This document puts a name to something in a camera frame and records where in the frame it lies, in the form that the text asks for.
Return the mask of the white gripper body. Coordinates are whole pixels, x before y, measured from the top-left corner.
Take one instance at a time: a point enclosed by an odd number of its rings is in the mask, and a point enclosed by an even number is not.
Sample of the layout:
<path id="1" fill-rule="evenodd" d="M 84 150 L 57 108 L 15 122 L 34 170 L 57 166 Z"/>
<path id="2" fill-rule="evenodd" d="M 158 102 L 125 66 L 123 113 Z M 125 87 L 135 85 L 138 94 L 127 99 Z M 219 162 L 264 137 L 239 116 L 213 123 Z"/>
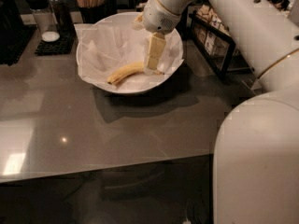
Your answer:
<path id="1" fill-rule="evenodd" d="M 168 11 L 159 0 L 148 0 L 143 12 L 144 28 L 151 33 L 170 34 L 178 25 L 180 16 Z"/>

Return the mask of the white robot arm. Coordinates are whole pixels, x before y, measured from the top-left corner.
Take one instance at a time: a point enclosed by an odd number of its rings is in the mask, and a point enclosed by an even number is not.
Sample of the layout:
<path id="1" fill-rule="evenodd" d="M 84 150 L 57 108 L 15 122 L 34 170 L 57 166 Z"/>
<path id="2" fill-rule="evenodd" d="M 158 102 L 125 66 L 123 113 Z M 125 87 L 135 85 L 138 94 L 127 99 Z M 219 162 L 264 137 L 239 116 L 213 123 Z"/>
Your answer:
<path id="1" fill-rule="evenodd" d="M 142 23 L 171 33 L 194 0 L 148 0 Z M 267 0 L 208 0 L 249 71 L 250 93 L 219 129 L 213 151 L 214 224 L 299 224 L 299 28 Z"/>

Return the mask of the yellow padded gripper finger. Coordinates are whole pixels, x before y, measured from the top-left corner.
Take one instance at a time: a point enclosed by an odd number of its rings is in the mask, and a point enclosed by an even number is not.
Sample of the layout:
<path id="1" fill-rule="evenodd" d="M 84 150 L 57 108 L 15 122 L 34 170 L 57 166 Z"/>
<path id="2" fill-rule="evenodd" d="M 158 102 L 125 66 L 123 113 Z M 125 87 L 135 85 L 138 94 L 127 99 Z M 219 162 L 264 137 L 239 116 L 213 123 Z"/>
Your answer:
<path id="1" fill-rule="evenodd" d="M 143 24 L 143 14 L 142 13 L 139 13 L 134 21 L 133 21 L 133 28 L 135 30 L 141 30 L 144 28 L 144 24 Z"/>
<path id="2" fill-rule="evenodd" d="M 153 33 L 149 36 L 146 45 L 145 68 L 156 70 L 159 60 L 163 55 L 166 45 L 165 36 L 161 33 Z"/>

